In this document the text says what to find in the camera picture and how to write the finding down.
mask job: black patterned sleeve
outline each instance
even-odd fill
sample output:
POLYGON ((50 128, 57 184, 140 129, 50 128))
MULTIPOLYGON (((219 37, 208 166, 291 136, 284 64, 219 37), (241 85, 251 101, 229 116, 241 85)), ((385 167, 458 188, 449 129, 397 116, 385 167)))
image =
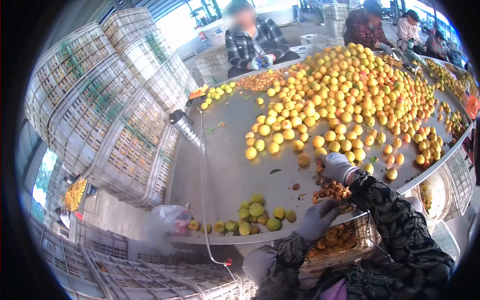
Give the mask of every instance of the black patterned sleeve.
POLYGON ((277 247, 276 261, 268 270, 267 277, 261 281, 253 299, 295 299, 300 286, 299 269, 311 246, 295 231, 292 232, 277 247))
POLYGON ((408 291, 422 296, 419 299, 437 294, 453 274, 455 263, 428 233, 424 216, 400 194, 364 170, 356 171, 350 190, 356 202, 371 211, 385 247, 395 261, 393 269, 381 270, 390 278, 381 289, 397 292, 398 296, 408 291))

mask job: metal thermos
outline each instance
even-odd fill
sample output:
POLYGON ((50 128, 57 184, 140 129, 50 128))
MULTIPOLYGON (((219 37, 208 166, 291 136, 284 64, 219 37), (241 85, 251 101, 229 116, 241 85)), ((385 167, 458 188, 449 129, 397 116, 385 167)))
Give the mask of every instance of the metal thermos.
POLYGON ((193 121, 181 109, 172 112, 168 118, 170 124, 181 132, 188 141, 197 137, 197 132, 192 128, 193 121))

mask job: red cloth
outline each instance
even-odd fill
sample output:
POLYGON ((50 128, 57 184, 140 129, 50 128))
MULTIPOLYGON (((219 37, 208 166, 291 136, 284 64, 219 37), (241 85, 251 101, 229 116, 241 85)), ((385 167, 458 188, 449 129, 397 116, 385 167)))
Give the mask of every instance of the red cloth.
POLYGON ((393 47, 385 37, 382 22, 377 24, 373 30, 368 27, 368 17, 365 9, 352 11, 348 16, 345 25, 347 27, 347 31, 343 37, 345 45, 348 43, 362 44, 364 47, 368 47, 372 50, 380 50, 373 46, 378 40, 393 47))

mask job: pink jacket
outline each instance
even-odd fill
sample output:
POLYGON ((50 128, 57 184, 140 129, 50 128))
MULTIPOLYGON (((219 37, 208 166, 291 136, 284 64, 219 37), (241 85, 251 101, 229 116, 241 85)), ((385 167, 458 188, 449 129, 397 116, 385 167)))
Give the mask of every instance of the pink jacket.
POLYGON ((413 43, 415 46, 420 41, 419 31, 417 27, 410 25, 407 17, 400 18, 398 20, 397 31, 398 41, 396 43, 397 46, 402 49, 402 51, 407 50, 408 39, 415 39, 415 42, 413 43))

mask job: plaid shirt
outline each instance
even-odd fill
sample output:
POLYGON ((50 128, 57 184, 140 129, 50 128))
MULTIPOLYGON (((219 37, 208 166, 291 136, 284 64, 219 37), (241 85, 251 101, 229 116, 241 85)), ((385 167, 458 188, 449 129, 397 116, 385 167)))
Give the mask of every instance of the plaid shirt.
POLYGON ((373 46, 378 40, 393 48, 393 45, 385 37, 382 22, 373 30, 368 27, 368 17, 365 9, 352 11, 345 25, 347 27, 343 37, 345 45, 348 45, 348 43, 362 44, 372 50, 379 50, 373 46))
MULTIPOLYGON (((287 40, 272 19, 257 18, 256 25, 258 36, 255 40, 265 50, 265 53, 272 53, 276 59, 279 59, 289 51, 287 40)), ((234 67, 245 69, 256 56, 252 38, 243 32, 227 30, 225 45, 227 46, 228 61, 234 67)))

